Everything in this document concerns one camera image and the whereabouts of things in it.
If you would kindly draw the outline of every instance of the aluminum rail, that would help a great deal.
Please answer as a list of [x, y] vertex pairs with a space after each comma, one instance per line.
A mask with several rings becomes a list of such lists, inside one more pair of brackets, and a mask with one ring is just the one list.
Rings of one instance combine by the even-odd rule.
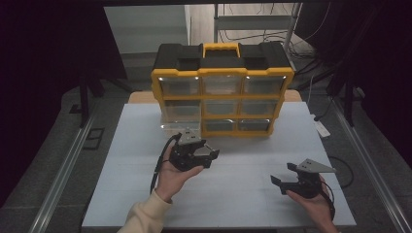
[[373, 186], [376, 189], [379, 197], [381, 198], [389, 216], [391, 217], [397, 232], [399, 233], [410, 233], [412, 232], [411, 226], [405, 213], [400, 208], [396, 201], [394, 194], [388, 187], [387, 183], [383, 179], [382, 175], [379, 173], [378, 168], [372, 160], [367, 148], [363, 144], [361, 137], [358, 135], [356, 129], [352, 127], [349, 122], [345, 119], [342, 114], [342, 106], [339, 102], [331, 100], [333, 103], [334, 111], [337, 114], [340, 123], [342, 124], [345, 132], [347, 133], [349, 140], [351, 141], [354, 149], [357, 151], [357, 155], [360, 162], [372, 181]]
[[92, 108], [91, 115], [89, 116], [85, 126], [79, 129], [75, 141], [67, 152], [66, 158], [61, 164], [61, 167], [57, 172], [53, 183], [51, 184], [51, 188], [49, 189], [49, 192], [46, 195], [46, 198], [43, 201], [39, 212], [34, 218], [30, 230], [28, 231], [29, 233], [41, 233], [46, 231], [55, 207], [57, 206], [63, 189], [67, 184], [67, 181], [69, 180], [70, 174], [73, 170], [74, 165], [76, 164], [79, 153], [82, 150], [83, 144], [87, 137], [87, 133], [94, 122], [96, 112], [99, 107], [99, 102], [100, 100], [97, 100], [96, 104]]

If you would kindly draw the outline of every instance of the floor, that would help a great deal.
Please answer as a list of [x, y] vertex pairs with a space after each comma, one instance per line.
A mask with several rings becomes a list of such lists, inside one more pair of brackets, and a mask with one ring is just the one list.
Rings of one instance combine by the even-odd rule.
[[[274, 7], [273, 14], [290, 14], [292, 4], [279, 4]], [[228, 14], [269, 14], [272, 4], [255, 5], [225, 5], [224, 12]], [[213, 6], [192, 6], [192, 34], [193, 45], [213, 41]], [[251, 35], [258, 37], [239, 41], [245, 44], [256, 44], [262, 41], [263, 32], [222, 32], [223, 41]], [[295, 50], [310, 54], [311, 48], [301, 39], [293, 36], [292, 41], [297, 44]], [[140, 66], [133, 65], [134, 61], [144, 61]], [[310, 57], [292, 56], [291, 60], [296, 70], [304, 67]], [[150, 90], [150, 67], [154, 58], [150, 55], [124, 54], [128, 80], [122, 81], [136, 89]], [[290, 88], [296, 88], [301, 83], [311, 80], [313, 75], [321, 72], [315, 69], [305, 75], [296, 76]], [[80, 232], [81, 222], [86, 212], [87, 202], [91, 197], [98, 181], [100, 171], [109, 151], [113, 135], [116, 130], [122, 106], [127, 102], [129, 93], [102, 80], [105, 95], [95, 98], [89, 95], [91, 112], [94, 121], [90, 126], [90, 135], [85, 138], [79, 156], [73, 163], [73, 168], [63, 186], [55, 210], [51, 211], [42, 228], [43, 232]], [[390, 207], [386, 206], [385, 198], [379, 194], [379, 186], [372, 182], [373, 176], [368, 173], [367, 165], [361, 159], [350, 132], [340, 119], [341, 95], [333, 99], [326, 95], [328, 79], [313, 83], [310, 87], [300, 91], [303, 101], [308, 105], [310, 112], [321, 116], [321, 123], [330, 132], [330, 137], [323, 139], [323, 143], [330, 162], [339, 171], [338, 180], [341, 182], [357, 226], [342, 228], [343, 232], [402, 232], [392, 220]], [[390, 190], [406, 218], [412, 217], [412, 171], [402, 160], [394, 147], [386, 140], [379, 129], [368, 119], [361, 108], [361, 95], [354, 92], [360, 101], [355, 101], [354, 124], [355, 129], [365, 150], [372, 155], [373, 165], [376, 166], [384, 183]], [[72, 107], [80, 104], [79, 89], [68, 91], [62, 98], [60, 114], [47, 140], [39, 150], [33, 163], [20, 180], [17, 188], [9, 197], [7, 203], [0, 210], [1, 232], [28, 232], [33, 226], [39, 210], [42, 210], [45, 197], [53, 185], [54, 178], [73, 148], [73, 142], [79, 137], [80, 115], [72, 111]], [[317, 232], [315, 229], [262, 229], [236, 230], [224, 232]]]

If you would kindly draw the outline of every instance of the cable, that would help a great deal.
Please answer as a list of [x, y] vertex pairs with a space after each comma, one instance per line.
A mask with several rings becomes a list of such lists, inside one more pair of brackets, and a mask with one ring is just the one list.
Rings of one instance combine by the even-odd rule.
[[331, 103], [332, 103], [332, 100], [333, 100], [333, 97], [330, 98], [330, 102], [329, 102], [329, 104], [327, 105], [327, 108], [326, 108], [325, 112], [324, 112], [322, 115], [320, 115], [320, 116], [315, 116], [315, 118], [313, 118], [315, 121], [319, 121], [322, 117], [324, 117], [324, 116], [327, 114], [327, 111], [328, 111], [329, 108], [330, 108], [330, 105], [331, 105]]
[[341, 184], [340, 187], [343, 189], [343, 188], [350, 186], [354, 182], [354, 179], [355, 179], [354, 170], [352, 169], [352, 167], [341, 158], [338, 158], [335, 156], [328, 156], [328, 158], [338, 160], [339, 162], [343, 163], [348, 168], [349, 172], [351, 173], [351, 179], [349, 180], [348, 183]]
[[313, 73], [312, 77], [310, 78], [310, 85], [309, 85], [309, 97], [308, 97], [308, 101], [307, 101], [307, 105], [309, 106], [309, 102], [310, 102], [310, 95], [312, 93], [312, 81], [313, 78], [315, 77], [315, 74], [317, 74], [316, 72]]
[[332, 189], [330, 188], [330, 186], [329, 185], [327, 185], [327, 183], [324, 183], [324, 182], [321, 182], [321, 183], [323, 183], [324, 185], [326, 185], [327, 186], [327, 188], [329, 189], [329, 191], [330, 191], [330, 194], [332, 195], [332, 199], [330, 200], [330, 197], [321, 189], [321, 190], [319, 190], [319, 194], [321, 194], [324, 198], [325, 198], [325, 200], [327, 201], [327, 204], [329, 205], [329, 210], [330, 210], [330, 218], [333, 220], [334, 219], [334, 215], [335, 215], [335, 212], [336, 212], [336, 210], [335, 210], [335, 208], [334, 208], [334, 194], [333, 194], [333, 191], [332, 191]]
[[285, 5], [283, 3], [281, 3], [281, 4], [282, 4], [282, 7], [285, 10], [286, 14], [288, 14], [289, 12], [286, 10]]
[[[307, 70], [307, 71], [303, 71], [304, 69], [306, 69], [307, 67], [309, 67], [310, 65], [312, 65], [312, 64], [313, 64], [314, 62], [316, 62], [316, 61], [318, 61], [318, 63], [317, 63], [314, 67], [310, 68], [310, 69]], [[321, 64], [320, 60], [319, 60], [318, 58], [315, 58], [315, 59], [313, 59], [311, 62], [309, 62], [308, 64], [306, 64], [302, 69], [296, 71], [296, 73], [294, 73], [294, 76], [296, 77], [296, 76], [298, 76], [298, 75], [302, 75], [302, 74], [309, 73], [310, 71], [316, 69], [320, 64]]]
[[325, 20], [326, 20], [326, 17], [327, 17], [327, 14], [329, 13], [329, 9], [330, 9], [330, 2], [329, 2], [329, 4], [327, 4], [327, 10], [326, 10], [326, 13], [325, 13], [325, 16], [324, 16], [324, 19], [322, 20], [322, 23], [321, 23], [321, 25], [319, 25], [319, 27], [318, 27], [318, 29], [316, 29], [316, 31], [312, 34], [312, 35], [310, 35], [310, 36], [308, 36], [308, 37], [306, 37], [305, 39], [303, 39], [302, 41], [306, 41], [307, 39], [309, 39], [309, 38], [311, 38], [311, 37], [313, 37], [321, 28], [322, 28], [322, 26], [324, 25], [324, 23], [325, 23]]
[[173, 135], [172, 137], [169, 138], [169, 140], [167, 140], [166, 145], [164, 145], [163, 151], [158, 157], [157, 163], [154, 168], [154, 175], [152, 177], [152, 183], [151, 183], [151, 194], [152, 194], [153, 189], [155, 188], [155, 182], [157, 181], [157, 176], [158, 176], [158, 173], [160, 172], [161, 164], [163, 164], [163, 156], [166, 153], [167, 148], [169, 147], [170, 143], [173, 140], [178, 140], [181, 136], [182, 136], [181, 133]]
[[[275, 34], [281, 34], [281, 33], [285, 33], [285, 32], [287, 32], [287, 31], [273, 32], [273, 33], [270, 33], [270, 34], [267, 34], [267, 35], [275, 35]], [[232, 39], [232, 38], [228, 38], [227, 35], [226, 35], [226, 38], [227, 38], [228, 41], [239, 41], [239, 40], [250, 39], [250, 38], [261, 37], [261, 36], [262, 35], [255, 35], [255, 36], [239, 37], [239, 38], [236, 38], [236, 39]]]
[[257, 15], [261, 12], [262, 7], [263, 7], [263, 3], [260, 3], [260, 10], [258, 10]]
[[[272, 15], [272, 13], [273, 13], [273, 8], [275, 7], [275, 4], [273, 3], [272, 4], [272, 9], [270, 9], [270, 15]], [[263, 41], [264, 41], [264, 35], [266, 34], [266, 29], [264, 29], [264, 31], [263, 31], [263, 35], [262, 35], [262, 37], [263, 37]]]

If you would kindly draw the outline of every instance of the black backdrop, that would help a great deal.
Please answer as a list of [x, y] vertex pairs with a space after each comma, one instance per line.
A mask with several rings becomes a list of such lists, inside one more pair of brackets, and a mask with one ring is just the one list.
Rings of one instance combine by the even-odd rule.
[[102, 7], [18, 2], [0, 3], [1, 205], [46, 139], [62, 95], [79, 85], [79, 75], [126, 77]]
[[[402, 0], [374, 4], [380, 10], [351, 58], [355, 64], [352, 78], [365, 94], [363, 109], [412, 166], [412, 4]], [[359, 33], [368, 6], [365, 2], [334, 2], [326, 15], [328, 3], [304, 3], [295, 34], [303, 39], [310, 37], [307, 42], [322, 60], [336, 62]]]
[[412, 4], [386, 1], [357, 51], [368, 116], [412, 167]]

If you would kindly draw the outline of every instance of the wall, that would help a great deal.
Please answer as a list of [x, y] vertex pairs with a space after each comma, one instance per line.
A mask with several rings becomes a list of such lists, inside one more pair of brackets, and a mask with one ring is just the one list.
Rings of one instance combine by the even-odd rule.
[[187, 45], [185, 6], [105, 7], [120, 53], [156, 52], [163, 43]]

